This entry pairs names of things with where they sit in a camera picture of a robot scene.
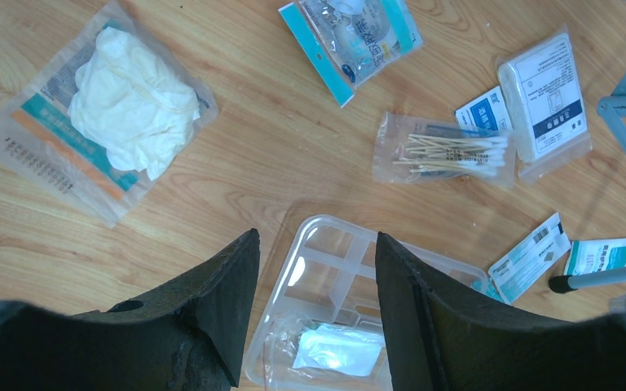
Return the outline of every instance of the plastic wrapped packet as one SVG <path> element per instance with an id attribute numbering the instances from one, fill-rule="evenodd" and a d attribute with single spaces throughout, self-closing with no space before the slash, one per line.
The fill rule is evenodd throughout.
<path id="1" fill-rule="evenodd" d="M 64 202 L 116 224 L 154 186 L 145 171 L 120 171 L 106 150 L 83 137 L 71 124 L 68 108 L 77 92 L 76 71 L 95 52 L 95 40 L 107 27 L 132 33 L 196 92 L 200 119 L 192 138 L 218 115 L 212 91 L 169 50 L 110 2 L 82 32 L 15 98 L 0 108 L 0 163 Z"/>
<path id="2" fill-rule="evenodd" d="M 404 0 L 298 3 L 301 8 L 290 3 L 280 8 L 280 14 L 342 107 L 354 98 L 354 89 L 423 44 Z"/>
<path id="3" fill-rule="evenodd" d="M 511 137 L 509 130 L 387 113 L 376 139 L 373 178 L 412 183 L 468 174 L 512 187 L 515 149 Z"/>
<path id="4" fill-rule="evenodd" d="M 498 78 L 512 119 L 519 177 L 534 183 L 592 150 L 567 28 L 505 61 Z"/>
<path id="5" fill-rule="evenodd" d="M 385 363 L 382 334 L 281 314 L 263 343 L 265 389 L 364 389 Z"/>

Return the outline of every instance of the teal stripe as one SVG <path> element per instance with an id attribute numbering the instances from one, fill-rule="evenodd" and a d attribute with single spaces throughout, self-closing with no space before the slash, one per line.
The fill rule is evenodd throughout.
<path id="1" fill-rule="evenodd" d="M 306 53 L 306 56 L 308 56 L 311 64 L 318 71 L 320 77 L 323 78 L 330 92 L 332 92 L 337 103 L 344 107 L 351 98 L 354 98 L 354 91 L 346 84 L 332 62 L 330 62 L 324 48 L 318 42 L 311 28 L 308 27 L 308 23 L 301 11 L 293 3 L 290 3 L 288 6 L 280 9 L 280 14 L 298 41 L 298 44 L 301 45 L 301 48 Z"/>
<path id="2" fill-rule="evenodd" d="M 70 118 L 53 104 L 47 102 L 40 94 L 35 94 L 30 100 L 23 103 L 22 108 L 124 191 L 131 189 L 138 181 L 138 177 L 134 174 L 118 173 L 107 159 L 107 150 L 83 137 L 80 132 L 73 128 Z"/>
<path id="3" fill-rule="evenodd" d="M 565 270 L 565 275 L 573 275 L 575 268 L 577 267 L 577 253 L 580 251 L 580 242 L 572 242 L 572 253 L 570 254 L 570 265 Z"/>
<path id="4" fill-rule="evenodd" d="M 619 269 L 626 266 L 626 247 L 613 248 L 608 255 L 606 270 Z"/>
<path id="5" fill-rule="evenodd" d="M 382 0 L 382 7 L 385 8 L 387 18 L 390 19 L 390 25 L 395 31 L 399 48 L 402 50 L 402 54 L 406 55 L 414 48 L 414 41 L 409 32 L 407 21 L 404 19 L 404 12 L 399 7 L 397 0 Z"/>

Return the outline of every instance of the wooden table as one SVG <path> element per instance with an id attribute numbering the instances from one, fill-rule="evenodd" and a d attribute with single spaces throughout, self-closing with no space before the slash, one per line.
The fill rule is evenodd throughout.
<path id="1" fill-rule="evenodd" d="M 626 236 L 626 156 L 596 103 L 626 69 L 626 2 L 409 0 L 426 44 L 341 110 L 277 9 L 286 0 L 135 0 L 130 13 L 214 90 L 219 118 L 109 230 L 0 166 L 0 299 L 66 314 L 106 310 L 201 263 L 240 233 L 262 236 L 255 328 L 293 233 L 327 213 L 487 268 L 558 211 L 572 239 Z M 0 106 L 76 37 L 104 0 L 0 1 Z M 535 186 L 476 178 L 376 183 L 386 111 L 453 120 L 492 88 L 498 56 L 567 24 L 594 151 Z M 552 273 L 559 273 L 564 260 Z M 626 287 L 551 293 L 542 278 L 516 306 L 581 320 Z M 242 389 L 260 389 L 244 380 Z"/>

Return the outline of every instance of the clear plastic tray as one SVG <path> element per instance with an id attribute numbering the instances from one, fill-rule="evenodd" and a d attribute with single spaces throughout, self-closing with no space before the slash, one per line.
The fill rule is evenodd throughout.
<path id="1" fill-rule="evenodd" d="M 336 323 L 371 332 L 382 332 L 375 282 L 377 232 L 326 215 L 310 217 L 299 227 L 282 266 L 270 300 L 244 357 L 245 374 L 264 385 L 263 342 L 278 314 L 304 313 L 315 321 Z M 474 266 L 405 244 L 421 260 L 472 287 L 476 281 L 485 291 L 486 273 Z M 269 365 L 291 366 L 292 362 Z M 285 384 L 296 390 L 390 390 L 390 368 L 385 350 L 376 370 L 358 381 L 330 384 Z"/>

